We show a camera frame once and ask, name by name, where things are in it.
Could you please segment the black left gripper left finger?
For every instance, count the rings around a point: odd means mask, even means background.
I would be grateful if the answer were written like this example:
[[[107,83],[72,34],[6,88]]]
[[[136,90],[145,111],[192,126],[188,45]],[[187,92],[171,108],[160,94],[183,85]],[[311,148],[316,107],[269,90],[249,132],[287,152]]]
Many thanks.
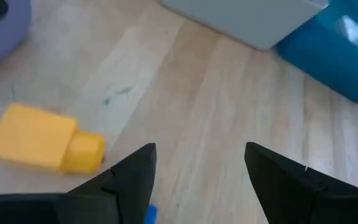
[[[156,165],[148,143],[69,192],[0,194],[0,224],[144,224]]]

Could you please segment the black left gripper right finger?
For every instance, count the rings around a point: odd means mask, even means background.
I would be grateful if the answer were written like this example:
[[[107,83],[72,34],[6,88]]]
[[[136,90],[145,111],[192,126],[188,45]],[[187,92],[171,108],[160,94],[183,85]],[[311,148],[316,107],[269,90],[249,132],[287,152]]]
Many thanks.
[[[269,224],[358,224],[358,187],[255,142],[244,160]]]

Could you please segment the small blue brick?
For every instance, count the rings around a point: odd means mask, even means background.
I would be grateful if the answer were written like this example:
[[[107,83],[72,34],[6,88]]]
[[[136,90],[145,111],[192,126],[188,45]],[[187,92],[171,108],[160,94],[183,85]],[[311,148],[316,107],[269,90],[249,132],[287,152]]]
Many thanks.
[[[156,224],[157,213],[158,208],[153,204],[149,204],[144,224]]]

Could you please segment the yellow one-stud block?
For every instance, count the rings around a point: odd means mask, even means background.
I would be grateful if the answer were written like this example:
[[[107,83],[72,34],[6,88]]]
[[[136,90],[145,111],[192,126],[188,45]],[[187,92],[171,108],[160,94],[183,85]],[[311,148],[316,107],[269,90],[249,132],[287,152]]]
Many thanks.
[[[75,118],[20,103],[0,119],[0,159],[61,172],[99,170],[105,152],[100,134],[80,130]]]

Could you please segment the teal plastic bin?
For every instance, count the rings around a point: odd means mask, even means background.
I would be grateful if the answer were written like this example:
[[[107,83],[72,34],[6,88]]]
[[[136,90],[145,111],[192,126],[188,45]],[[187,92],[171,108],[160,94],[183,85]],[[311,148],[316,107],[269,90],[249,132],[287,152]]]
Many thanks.
[[[276,50],[282,59],[358,103],[358,0],[330,0]]]

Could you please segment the purple foam die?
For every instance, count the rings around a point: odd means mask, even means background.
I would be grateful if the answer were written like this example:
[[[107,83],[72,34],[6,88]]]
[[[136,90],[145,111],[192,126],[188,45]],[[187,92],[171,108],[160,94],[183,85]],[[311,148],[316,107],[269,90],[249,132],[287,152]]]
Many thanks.
[[[31,0],[0,0],[0,59],[26,37],[31,20]]]

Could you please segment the white plastic bin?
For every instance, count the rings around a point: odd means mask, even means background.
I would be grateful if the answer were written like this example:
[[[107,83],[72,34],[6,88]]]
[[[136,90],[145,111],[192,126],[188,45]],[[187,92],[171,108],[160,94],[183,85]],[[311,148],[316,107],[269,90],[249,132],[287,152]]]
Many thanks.
[[[329,0],[158,0],[194,21],[259,50],[271,49]]]

